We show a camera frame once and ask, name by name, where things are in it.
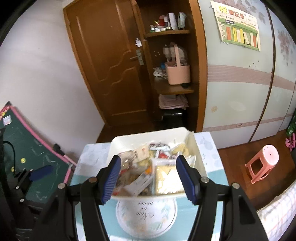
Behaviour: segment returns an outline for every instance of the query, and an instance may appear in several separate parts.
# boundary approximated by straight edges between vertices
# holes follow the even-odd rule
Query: basket handle
[[[174,48],[175,48],[175,57],[176,57],[177,67],[181,67],[179,49],[178,49],[177,44],[174,44]]]

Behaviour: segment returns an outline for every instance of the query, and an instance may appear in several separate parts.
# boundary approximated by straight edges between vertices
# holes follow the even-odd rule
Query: pink basket
[[[190,82],[190,66],[181,66],[178,46],[174,44],[176,62],[166,62],[165,69],[170,85],[179,85]]]

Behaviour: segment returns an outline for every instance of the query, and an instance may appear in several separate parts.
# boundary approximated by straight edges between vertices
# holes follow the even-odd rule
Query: poster
[[[260,51],[257,19],[237,8],[211,1],[221,41]]]

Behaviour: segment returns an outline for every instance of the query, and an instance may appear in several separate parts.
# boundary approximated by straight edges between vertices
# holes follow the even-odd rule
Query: black cable
[[[15,175],[15,148],[9,141],[3,141],[3,144],[8,144],[11,146],[12,151],[13,151],[13,175]]]

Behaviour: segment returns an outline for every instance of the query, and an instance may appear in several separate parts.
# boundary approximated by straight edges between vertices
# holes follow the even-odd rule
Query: shelf unit
[[[159,94],[173,95],[186,94],[188,105],[187,108],[187,128],[191,131],[202,131],[203,116],[201,116],[201,125],[198,128],[198,112],[204,111],[205,106],[199,110],[200,78],[207,81],[207,59],[205,48],[205,36],[203,30],[202,17],[196,0],[131,0],[134,15],[138,25],[140,40],[142,41],[142,51],[144,54],[145,64],[147,66],[150,84],[153,94],[153,106],[155,118],[161,118],[161,111],[158,108]],[[150,33],[150,24],[158,19],[161,15],[169,12],[178,16],[179,12],[184,12],[186,17],[185,30],[168,30],[164,32]],[[200,42],[203,49],[198,50],[197,38],[200,36]],[[190,65],[191,83],[188,88],[182,88],[180,85],[169,85],[168,81],[161,78],[155,78],[154,69],[159,67],[161,63],[166,62],[163,54],[163,47],[169,46],[171,42],[183,47],[187,52],[188,64]]]
[[[163,32],[153,32],[145,34],[145,38],[151,38],[155,36],[161,36],[161,35],[169,35],[169,34],[188,34],[190,33],[189,30],[167,30]]]

